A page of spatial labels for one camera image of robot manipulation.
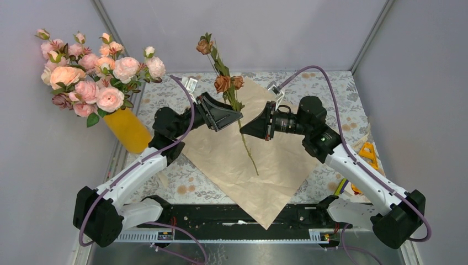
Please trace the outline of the brown orange rose stem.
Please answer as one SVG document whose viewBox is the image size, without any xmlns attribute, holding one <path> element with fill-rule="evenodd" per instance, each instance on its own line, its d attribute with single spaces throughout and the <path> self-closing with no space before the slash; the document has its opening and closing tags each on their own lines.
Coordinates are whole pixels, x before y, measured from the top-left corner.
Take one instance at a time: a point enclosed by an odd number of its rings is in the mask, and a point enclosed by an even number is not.
<svg viewBox="0 0 468 265">
<path fill-rule="evenodd" d="M 196 50 L 208 57 L 210 65 L 217 76 L 214 87 L 218 94 L 222 94 L 225 103 L 229 103 L 235 111 L 242 111 L 245 105 L 238 99 L 237 92 L 244 86 L 242 76 L 232 76 L 229 68 L 224 64 L 212 33 L 202 35 L 197 43 Z"/>
</svg>

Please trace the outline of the orange paper bouquet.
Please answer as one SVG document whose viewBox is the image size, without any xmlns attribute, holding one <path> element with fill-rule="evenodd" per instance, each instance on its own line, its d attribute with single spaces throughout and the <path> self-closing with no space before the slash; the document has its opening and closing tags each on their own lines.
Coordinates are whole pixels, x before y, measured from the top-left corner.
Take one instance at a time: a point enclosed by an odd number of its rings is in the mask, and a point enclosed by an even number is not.
<svg viewBox="0 0 468 265">
<path fill-rule="evenodd" d="M 241 136 L 238 125 L 192 130 L 183 153 L 267 230 L 319 162 L 304 150 L 302 135 L 275 132 L 265 141 Z"/>
</svg>

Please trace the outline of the cream printed ribbon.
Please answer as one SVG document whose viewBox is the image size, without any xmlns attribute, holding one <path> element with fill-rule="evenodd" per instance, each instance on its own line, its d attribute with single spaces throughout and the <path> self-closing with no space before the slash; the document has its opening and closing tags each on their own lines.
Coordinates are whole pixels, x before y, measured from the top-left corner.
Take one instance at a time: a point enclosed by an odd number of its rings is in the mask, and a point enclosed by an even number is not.
<svg viewBox="0 0 468 265">
<path fill-rule="evenodd" d="M 157 178 L 160 180 L 160 182 L 162 183 L 162 185 L 163 185 L 165 188 L 168 188 L 169 181 L 168 181 L 167 175 L 166 175 L 164 172 L 159 171 L 158 173 L 156 173 L 156 176 L 157 176 Z"/>
</svg>

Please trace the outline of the dark mauve rose stem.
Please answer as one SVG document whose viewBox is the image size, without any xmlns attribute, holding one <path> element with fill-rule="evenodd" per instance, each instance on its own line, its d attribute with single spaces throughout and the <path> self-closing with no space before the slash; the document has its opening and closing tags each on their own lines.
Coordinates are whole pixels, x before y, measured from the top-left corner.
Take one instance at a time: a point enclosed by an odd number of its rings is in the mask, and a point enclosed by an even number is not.
<svg viewBox="0 0 468 265">
<path fill-rule="evenodd" d="M 73 109 L 73 104 L 66 93 L 60 93 L 60 94 L 54 95 L 51 101 L 54 105 L 58 106 L 61 110 Z"/>
</svg>

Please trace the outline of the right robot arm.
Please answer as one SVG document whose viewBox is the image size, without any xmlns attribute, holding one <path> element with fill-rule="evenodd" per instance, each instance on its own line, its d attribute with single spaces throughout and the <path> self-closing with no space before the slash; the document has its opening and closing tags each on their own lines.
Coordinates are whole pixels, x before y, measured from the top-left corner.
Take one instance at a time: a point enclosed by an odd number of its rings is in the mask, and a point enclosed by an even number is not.
<svg viewBox="0 0 468 265">
<path fill-rule="evenodd" d="M 361 227 L 372 231 L 387 247 L 400 248 L 423 224 L 425 196 L 418 190 L 406 191 L 359 157 L 326 124 L 327 111 L 318 97 L 303 97 L 296 113 L 285 112 L 285 108 L 275 101 L 267 102 L 240 133 L 265 141 L 276 133 L 304 136 L 302 145 L 310 156 L 340 173 L 370 201 L 365 205 L 330 196 L 323 200 L 326 207 L 317 211 L 317 222 L 323 227 L 336 222 Z"/>
</svg>

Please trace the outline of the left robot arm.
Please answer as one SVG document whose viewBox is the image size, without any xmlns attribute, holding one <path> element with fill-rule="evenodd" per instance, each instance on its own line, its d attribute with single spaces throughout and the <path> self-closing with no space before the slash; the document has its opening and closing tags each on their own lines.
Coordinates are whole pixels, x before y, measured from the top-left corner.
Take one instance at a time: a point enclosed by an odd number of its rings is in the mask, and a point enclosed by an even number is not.
<svg viewBox="0 0 468 265">
<path fill-rule="evenodd" d="M 206 92 L 182 114 L 170 107 L 159 108 L 153 123 L 154 136 L 142 154 L 107 182 L 94 189 L 85 186 L 77 193 L 73 225 L 79 229 L 80 245 L 87 245 L 87 236 L 90 243 L 109 246 L 122 231 L 146 222 L 159 227 L 168 225 L 170 210 L 157 199 L 146 198 L 132 204 L 127 204 L 127 199 L 179 157 L 189 132 L 204 125 L 218 132 L 242 117 L 239 110 Z"/>
</svg>

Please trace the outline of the yellow vase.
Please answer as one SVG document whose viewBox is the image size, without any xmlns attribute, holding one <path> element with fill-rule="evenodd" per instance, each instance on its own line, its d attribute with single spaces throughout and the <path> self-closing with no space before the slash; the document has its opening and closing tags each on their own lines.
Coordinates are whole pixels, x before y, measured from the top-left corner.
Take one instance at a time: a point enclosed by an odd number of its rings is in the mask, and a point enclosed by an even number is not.
<svg viewBox="0 0 468 265">
<path fill-rule="evenodd" d="M 117 110 L 103 117 L 108 128 L 130 153 L 142 153 L 152 136 L 130 108 Z"/>
</svg>

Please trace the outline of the pink rose bunch in vase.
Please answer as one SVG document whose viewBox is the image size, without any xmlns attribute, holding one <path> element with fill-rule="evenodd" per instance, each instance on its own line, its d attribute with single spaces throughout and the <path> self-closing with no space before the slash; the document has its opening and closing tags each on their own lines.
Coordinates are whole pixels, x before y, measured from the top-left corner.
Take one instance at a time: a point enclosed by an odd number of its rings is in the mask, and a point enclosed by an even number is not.
<svg viewBox="0 0 468 265">
<path fill-rule="evenodd" d="M 130 98 L 140 93 L 146 82 L 144 63 L 125 57 L 124 46 L 112 35 L 101 35 L 97 53 L 87 46 L 81 32 L 73 36 L 73 44 L 52 38 L 46 29 L 38 29 L 35 36 L 42 40 L 40 49 L 46 59 L 42 81 L 51 87 L 53 96 L 68 95 L 72 111 L 86 119 L 87 127 L 119 109 L 134 107 Z"/>
</svg>

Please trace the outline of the floral patterned table mat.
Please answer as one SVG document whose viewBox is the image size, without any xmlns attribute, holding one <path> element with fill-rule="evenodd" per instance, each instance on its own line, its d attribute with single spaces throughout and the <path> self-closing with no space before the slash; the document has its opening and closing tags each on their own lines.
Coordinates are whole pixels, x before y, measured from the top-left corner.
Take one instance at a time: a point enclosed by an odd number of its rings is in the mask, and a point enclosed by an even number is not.
<svg viewBox="0 0 468 265">
<path fill-rule="evenodd" d="M 304 72 L 285 86 L 284 91 L 284 100 L 292 105 L 297 105 L 304 96 L 319 97 L 327 108 L 328 125 L 335 128 L 337 120 L 340 120 L 348 144 L 353 146 L 356 143 L 373 141 L 370 124 L 350 72 L 332 71 L 328 73 L 328 79 L 316 71 Z M 182 89 L 170 78 L 160 84 L 146 85 L 137 116 L 151 128 L 156 110 L 164 106 L 178 112 L 184 111 L 188 106 Z M 159 195 L 168 202 L 177 204 L 232 203 L 232 199 L 184 155 L 180 155 L 162 172 L 168 177 L 168 188 L 155 175 L 140 186 L 129 200 L 137 202 L 149 195 Z M 290 202 L 317 203 L 333 194 L 341 180 L 341 174 L 319 163 Z"/>
</svg>

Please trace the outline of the yellow triangular plastic toy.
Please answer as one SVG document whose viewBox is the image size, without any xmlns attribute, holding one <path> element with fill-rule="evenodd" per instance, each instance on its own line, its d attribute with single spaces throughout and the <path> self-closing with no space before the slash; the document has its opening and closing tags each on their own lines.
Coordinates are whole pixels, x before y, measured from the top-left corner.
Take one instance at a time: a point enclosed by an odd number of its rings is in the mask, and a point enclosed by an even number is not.
<svg viewBox="0 0 468 265">
<path fill-rule="evenodd" d="M 370 142 L 356 143 L 353 145 L 353 150 L 358 152 L 358 155 L 363 158 L 373 169 L 379 170 L 377 154 L 374 145 Z"/>
</svg>

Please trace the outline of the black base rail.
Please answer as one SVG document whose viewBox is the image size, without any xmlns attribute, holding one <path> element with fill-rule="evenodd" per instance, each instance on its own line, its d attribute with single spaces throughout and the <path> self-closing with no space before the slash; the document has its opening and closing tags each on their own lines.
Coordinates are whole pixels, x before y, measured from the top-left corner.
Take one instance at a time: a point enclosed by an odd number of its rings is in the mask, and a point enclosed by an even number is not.
<svg viewBox="0 0 468 265">
<path fill-rule="evenodd" d="M 173 225 L 198 240 L 306 240 L 310 229 L 338 232 L 335 222 L 316 204 L 288 204 L 265 229 L 236 204 L 169 204 L 157 222 Z"/>
</svg>

